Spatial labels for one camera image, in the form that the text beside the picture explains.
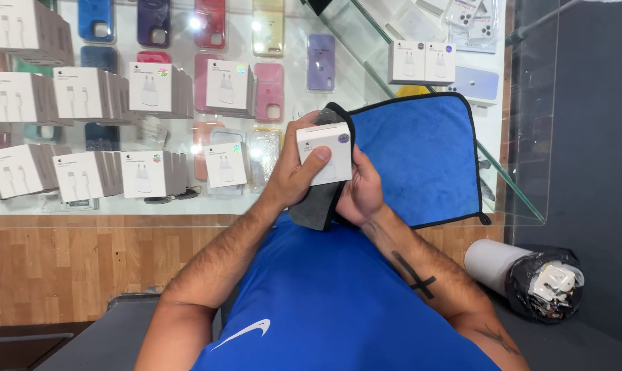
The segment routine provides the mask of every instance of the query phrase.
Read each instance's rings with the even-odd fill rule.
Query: trash can
[[[585,278],[572,250],[530,251],[492,240],[475,241],[464,255],[467,274],[496,291],[519,315],[557,324],[579,309]]]

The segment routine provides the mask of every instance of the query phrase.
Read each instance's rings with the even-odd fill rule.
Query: white swoosh logo
[[[238,333],[236,333],[235,335],[229,337],[228,339],[222,341],[222,343],[220,345],[217,345],[216,347],[212,348],[210,351],[212,352],[213,350],[221,347],[222,345],[224,345],[225,342],[229,341],[229,340],[233,340],[236,337],[243,335],[245,333],[248,333],[251,330],[255,330],[255,329],[261,329],[263,330],[263,334],[261,336],[263,336],[266,332],[267,329],[269,328],[269,319],[263,319],[261,321],[256,322],[253,325],[249,325],[247,327],[244,327],[242,330],[240,330]]]

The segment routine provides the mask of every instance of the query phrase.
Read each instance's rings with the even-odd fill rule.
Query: person
[[[357,146],[336,212],[361,231],[312,231],[282,213],[331,157],[318,147],[299,163],[296,130],[316,114],[289,123],[260,198],[169,282],[135,370],[528,370],[488,297],[384,203]]]

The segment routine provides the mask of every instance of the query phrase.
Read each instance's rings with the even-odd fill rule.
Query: blue t-shirt
[[[287,213],[192,371],[498,370],[428,307],[361,232]]]

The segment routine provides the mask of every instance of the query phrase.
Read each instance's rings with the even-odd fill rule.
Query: blue microfiber towel
[[[461,94],[442,92],[388,100],[349,115],[356,145],[380,173],[384,201],[412,228],[482,213],[476,134]],[[340,216],[336,220],[344,223]]]

